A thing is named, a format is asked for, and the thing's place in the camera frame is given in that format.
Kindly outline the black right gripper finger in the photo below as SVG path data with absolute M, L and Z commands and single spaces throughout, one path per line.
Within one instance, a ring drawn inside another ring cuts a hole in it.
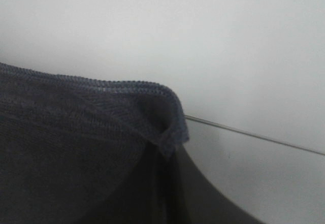
M 175 153 L 175 223 L 262 223 L 201 173 L 184 147 Z

